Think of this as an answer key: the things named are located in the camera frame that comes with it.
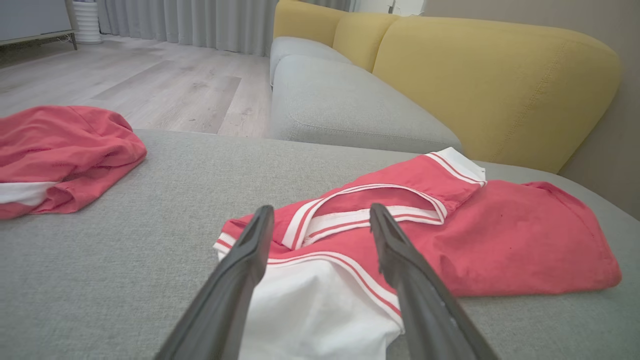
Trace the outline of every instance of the gray curtain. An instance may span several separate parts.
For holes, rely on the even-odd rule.
[[[97,0],[100,31],[268,55],[278,0]],[[349,10],[350,0],[305,0]]]

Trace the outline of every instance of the white cylindrical object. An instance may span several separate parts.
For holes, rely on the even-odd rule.
[[[78,21],[76,42],[78,44],[100,44],[100,26],[98,25],[98,4],[74,1],[74,11]]]

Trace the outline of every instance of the beige wall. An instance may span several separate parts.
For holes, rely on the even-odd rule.
[[[394,14],[400,16],[420,15],[425,0],[396,0]],[[364,13],[388,13],[394,0],[359,0],[355,11]]]
[[[616,98],[560,172],[640,220],[640,0],[427,0],[425,16],[572,29],[616,51]]]

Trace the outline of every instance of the yellow backrest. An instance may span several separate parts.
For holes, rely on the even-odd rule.
[[[332,46],[335,28],[345,14],[347,12],[297,0],[280,0],[273,19],[273,38],[307,38]]]
[[[333,48],[368,72],[373,70],[378,47],[397,15],[385,13],[347,13],[335,29]]]
[[[558,172],[609,106],[620,61],[556,28],[404,17],[373,74],[428,110],[475,160]]]

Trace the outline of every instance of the gray sofa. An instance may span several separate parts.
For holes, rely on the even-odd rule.
[[[278,37],[269,62],[270,138],[423,154],[451,146],[462,152],[438,119],[327,45]]]
[[[224,221],[315,197],[410,159],[402,152],[139,130],[148,158],[77,213],[0,223],[7,359],[151,358],[216,266]],[[598,216],[623,273],[593,293],[461,299],[503,359],[640,356],[640,222],[557,175],[481,163],[489,179],[549,181]],[[408,359],[404,339],[389,359]]]

